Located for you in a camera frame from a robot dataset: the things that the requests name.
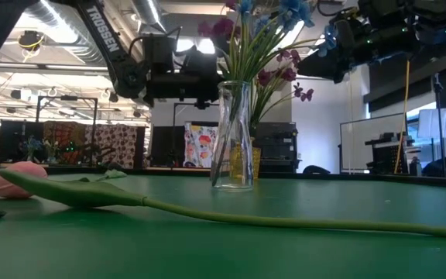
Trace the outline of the white screen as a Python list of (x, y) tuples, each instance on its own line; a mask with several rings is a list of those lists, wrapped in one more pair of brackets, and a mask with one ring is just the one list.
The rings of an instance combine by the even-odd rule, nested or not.
[(424, 109), (419, 112), (418, 138), (446, 138), (446, 108)]

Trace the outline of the black partition panel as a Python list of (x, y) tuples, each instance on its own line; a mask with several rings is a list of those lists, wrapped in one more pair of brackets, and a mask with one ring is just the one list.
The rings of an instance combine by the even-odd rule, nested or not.
[(153, 167), (182, 167), (184, 162), (184, 127), (155, 126), (151, 139)]

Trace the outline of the silver spiral ventilation duct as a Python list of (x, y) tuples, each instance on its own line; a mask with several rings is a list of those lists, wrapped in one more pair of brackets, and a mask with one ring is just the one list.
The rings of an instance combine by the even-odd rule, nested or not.
[(158, 0), (131, 0), (132, 7), (135, 14), (139, 17), (140, 21), (147, 26), (151, 26), (154, 29), (166, 34), (166, 29), (163, 24), (162, 16), (163, 10), (161, 9)]
[(68, 44), (68, 52), (85, 64), (103, 65), (103, 56), (76, 9), (49, 0), (29, 6), (24, 15), (34, 19), (38, 27), (57, 43)]

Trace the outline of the black desk with equipment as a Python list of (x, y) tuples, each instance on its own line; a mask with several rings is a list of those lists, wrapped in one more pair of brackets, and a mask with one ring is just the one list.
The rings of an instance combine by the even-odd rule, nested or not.
[(372, 174), (409, 174), (407, 148), (414, 140), (406, 132), (382, 133), (378, 139), (365, 142), (372, 149), (372, 161), (367, 168)]

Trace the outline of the black light stand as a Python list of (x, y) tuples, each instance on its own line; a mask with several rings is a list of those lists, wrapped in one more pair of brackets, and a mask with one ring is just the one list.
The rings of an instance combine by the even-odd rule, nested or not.
[(444, 137), (443, 137), (443, 129), (441, 121), (441, 92), (443, 91), (443, 86), (440, 83), (439, 73), (435, 73), (431, 76), (431, 85), (432, 85), (432, 91), (435, 94), (435, 102), (437, 109), (438, 132), (441, 146), (441, 173), (442, 177), (446, 177)]

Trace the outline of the white floral cloth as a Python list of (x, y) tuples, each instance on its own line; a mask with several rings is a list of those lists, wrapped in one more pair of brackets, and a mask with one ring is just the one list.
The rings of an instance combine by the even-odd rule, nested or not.
[(184, 167), (211, 167), (217, 133), (217, 127), (184, 124)]

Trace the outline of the yellow glass vase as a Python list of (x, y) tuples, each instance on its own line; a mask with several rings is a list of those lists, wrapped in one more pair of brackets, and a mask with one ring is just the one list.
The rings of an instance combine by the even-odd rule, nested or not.
[[(261, 159), (261, 149), (258, 147), (254, 147), (255, 137), (251, 137), (251, 146), (252, 146), (252, 166), (253, 166), (253, 179), (257, 180), (259, 178), (259, 168), (260, 168), (260, 159)], [(243, 177), (243, 152), (241, 145), (236, 141), (231, 141), (231, 150), (230, 150), (230, 178), (231, 179), (241, 179)]]

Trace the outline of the green table mat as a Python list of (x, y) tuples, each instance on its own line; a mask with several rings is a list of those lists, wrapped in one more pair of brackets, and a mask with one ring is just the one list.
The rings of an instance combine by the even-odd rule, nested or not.
[[(446, 227), (446, 188), (261, 179), (224, 192), (205, 177), (130, 175), (119, 188), (202, 211)], [(446, 238), (235, 226), (146, 207), (93, 211), (0, 199), (0, 279), (446, 279)]]

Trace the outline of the clear glass vase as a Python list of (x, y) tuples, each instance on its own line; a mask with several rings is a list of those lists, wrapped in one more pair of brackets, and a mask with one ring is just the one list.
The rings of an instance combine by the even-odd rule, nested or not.
[(220, 191), (253, 188), (253, 153), (249, 134), (250, 85), (224, 81), (218, 85), (219, 121), (211, 162), (211, 185)]

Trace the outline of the small vase with white flowers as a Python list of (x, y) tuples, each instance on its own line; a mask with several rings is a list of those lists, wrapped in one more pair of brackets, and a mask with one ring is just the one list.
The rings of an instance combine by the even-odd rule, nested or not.
[(59, 143), (57, 141), (50, 142), (48, 139), (45, 139), (43, 145), (46, 151), (46, 161), (52, 164), (56, 163)]

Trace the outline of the black frame with device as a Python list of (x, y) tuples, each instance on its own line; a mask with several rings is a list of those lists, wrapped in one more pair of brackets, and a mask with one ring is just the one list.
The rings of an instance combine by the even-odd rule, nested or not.
[(174, 102), (172, 117), (172, 147), (170, 155), (173, 167), (183, 167), (185, 160), (185, 124), (192, 126), (217, 127), (218, 104), (206, 102), (199, 109), (193, 102)]

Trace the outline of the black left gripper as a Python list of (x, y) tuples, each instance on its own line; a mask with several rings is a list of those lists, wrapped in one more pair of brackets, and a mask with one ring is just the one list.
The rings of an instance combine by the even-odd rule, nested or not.
[(177, 50), (178, 40), (168, 36), (148, 36), (143, 39), (145, 62), (149, 67), (146, 95), (149, 104), (155, 98), (194, 98), (196, 106), (218, 100), (217, 56), (202, 53), (195, 46)]

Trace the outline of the small vase with blue flowers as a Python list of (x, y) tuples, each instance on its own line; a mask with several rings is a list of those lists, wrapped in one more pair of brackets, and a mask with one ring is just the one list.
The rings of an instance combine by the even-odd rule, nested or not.
[(43, 148), (43, 143), (34, 136), (29, 136), (22, 141), (21, 150), (25, 154), (26, 161), (34, 161), (34, 153)]

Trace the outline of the black stand frame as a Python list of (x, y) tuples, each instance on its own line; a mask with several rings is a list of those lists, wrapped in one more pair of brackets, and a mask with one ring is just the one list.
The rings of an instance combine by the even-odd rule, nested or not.
[(40, 104), (41, 101), (43, 99), (54, 100), (57, 98), (64, 102), (78, 102), (79, 100), (83, 100), (83, 101), (86, 101), (86, 104), (88, 104), (87, 100), (93, 101), (94, 109), (93, 109), (93, 122), (92, 122), (92, 132), (91, 132), (91, 148), (90, 148), (90, 152), (89, 152), (89, 164), (88, 164), (89, 167), (93, 167), (93, 147), (94, 147), (94, 143), (95, 143), (96, 120), (97, 120), (97, 116), (98, 116), (98, 99), (92, 98), (92, 97), (79, 97), (79, 96), (73, 96), (73, 95), (61, 95), (60, 97), (38, 96), (37, 97), (37, 105), (36, 105), (36, 121), (35, 121), (35, 123), (39, 123), (40, 112), (43, 109), (43, 107)]

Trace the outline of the polka dot cloth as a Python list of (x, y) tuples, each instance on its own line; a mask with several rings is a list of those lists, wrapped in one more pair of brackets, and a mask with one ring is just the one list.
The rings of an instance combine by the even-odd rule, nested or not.
[(119, 164), (132, 169), (135, 165), (137, 128), (123, 124), (95, 126), (93, 164)]

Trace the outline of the black equipment rack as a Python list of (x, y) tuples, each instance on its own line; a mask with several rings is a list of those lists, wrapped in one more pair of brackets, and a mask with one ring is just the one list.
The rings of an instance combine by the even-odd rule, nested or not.
[(261, 122), (254, 147), (261, 150), (259, 173), (292, 173), (299, 167), (295, 122)]

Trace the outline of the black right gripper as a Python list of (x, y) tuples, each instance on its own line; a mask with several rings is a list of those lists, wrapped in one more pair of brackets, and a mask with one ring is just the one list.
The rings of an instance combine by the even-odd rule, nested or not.
[(413, 55), (432, 44), (431, 18), (432, 0), (359, 0), (334, 18), (337, 46), (305, 57), (297, 73), (337, 84), (356, 64)]

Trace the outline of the orange patterned cloth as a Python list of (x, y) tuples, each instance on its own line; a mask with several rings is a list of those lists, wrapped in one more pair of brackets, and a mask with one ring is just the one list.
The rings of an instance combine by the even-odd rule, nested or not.
[(74, 152), (84, 144), (86, 125), (78, 122), (54, 122), (43, 124), (43, 139), (60, 152)]

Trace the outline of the glass board panel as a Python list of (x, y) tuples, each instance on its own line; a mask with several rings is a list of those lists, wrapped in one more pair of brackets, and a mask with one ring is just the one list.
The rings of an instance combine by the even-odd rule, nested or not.
[(366, 170), (366, 164), (372, 161), (372, 147), (365, 143), (378, 140), (383, 133), (399, 133), (403, 117), (403, 113), (398, 113), (341, 123), (340, 171), (355, 173)]

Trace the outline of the black bag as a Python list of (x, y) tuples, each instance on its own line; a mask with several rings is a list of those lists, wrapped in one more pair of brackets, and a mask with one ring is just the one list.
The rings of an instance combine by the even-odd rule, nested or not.
[(324, 169), (323, 167), (309, 165), (304, 168), (303, 174), (330, 174), (329, 170)]

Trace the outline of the long ceiling strip light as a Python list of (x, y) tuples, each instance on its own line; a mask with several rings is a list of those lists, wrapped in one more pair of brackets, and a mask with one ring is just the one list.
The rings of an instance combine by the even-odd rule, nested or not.
[(101, 75), (109, 78), (110, 80), (113, 79), (113, 77), (109, 74), (108, 68), (102, 66), (0, 62), (0, 73), (5, 72), (23, 74), (59, 74), (86, 76)]

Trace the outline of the pink artificial tulip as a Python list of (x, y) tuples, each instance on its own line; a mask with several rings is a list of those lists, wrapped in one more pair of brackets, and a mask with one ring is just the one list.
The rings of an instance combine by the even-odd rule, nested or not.
[(108, 170), (95, 181), (86, 177), (73, 181), (53, 181), (48, 178), (42, 166), (30, 161), (21, 161), (6, 168), (0, 168), (0, 198), (25, 199), (36, 195), (72, 208), (100, 208), (113, 205), (145, 206), (195, 219), (249, 226), (381, 231), (446, 237), (444, 227), (412, 223), (287, 219), (198, 211), (124, 191), (108, 183), (113, 178), (124, 176), (125, 173), (119, 170)]

